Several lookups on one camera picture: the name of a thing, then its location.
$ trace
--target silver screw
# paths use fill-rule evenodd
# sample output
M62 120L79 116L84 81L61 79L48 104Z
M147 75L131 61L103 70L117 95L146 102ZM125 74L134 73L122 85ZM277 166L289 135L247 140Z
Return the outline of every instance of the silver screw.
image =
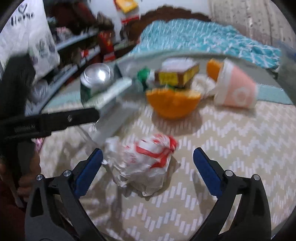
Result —
M71 122L72 120L73 120L72 116L69 115L69 116L68 116L68 122Z
M259 180L260 180L260 177L259 177L259 175L257 175L257 174L255 174L253 177L254 177L254 179L255 179L256 181L259 181Z
M40 181L42 178L43 178L43 175L39 174L39 175L36 177L36 180L37 180L37 181Z
M232 177L232 176L233 176L233 172L230 171L230 170L227 170L227 171L225 172L225 174L226 174L226 176L228 176L228 177Z
M63 172L64 177L68 177L71 175L71 171L70 170L66 170Z

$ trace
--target paper cup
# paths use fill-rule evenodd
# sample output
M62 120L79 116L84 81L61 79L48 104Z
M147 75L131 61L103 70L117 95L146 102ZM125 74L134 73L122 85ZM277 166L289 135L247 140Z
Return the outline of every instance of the paper cup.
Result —
M230 60L225 59L216 85L214 97L216 105L254 108L257 102L258 88L253 79Z

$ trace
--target turquoise blanket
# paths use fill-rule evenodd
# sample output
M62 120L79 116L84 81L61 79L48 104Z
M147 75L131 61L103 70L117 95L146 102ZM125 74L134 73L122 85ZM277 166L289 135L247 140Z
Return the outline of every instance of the turquoise blanket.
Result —
M194 19L154 21L141 34L141 43L132 51L181 49L223 53L248 60L262 68L276 69L281 51L241 35L232 26Z

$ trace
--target person's hand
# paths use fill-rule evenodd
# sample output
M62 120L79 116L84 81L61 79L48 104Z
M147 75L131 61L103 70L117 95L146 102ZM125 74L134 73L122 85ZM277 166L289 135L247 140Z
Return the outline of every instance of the person's hand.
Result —
M36 176L41 173L40 157L37 151L35 151L33 158L30 161L30 173L22 176L19 179L19 188L17 193L20 197L23 197L25 201L28 200L32 190L32 186L36 180ZM7 169L6 165L0 160L0 176L3 182L10 187L11 190L14 188L14 182L12 179L11 172Z

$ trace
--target brown headboard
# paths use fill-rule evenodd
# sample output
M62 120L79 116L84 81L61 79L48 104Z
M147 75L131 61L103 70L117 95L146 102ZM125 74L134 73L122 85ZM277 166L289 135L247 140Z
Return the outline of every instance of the brown headboard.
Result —
M192 13L190 10L183 8L174 8L171 6L162 6L156 10L149 11L141 15L140 20L129 22L125 31L130 41L137 41L142 31L155 20L170 21L172 19L185 18L185 19L198 19L205 22L211 22L208 16L202 13Z

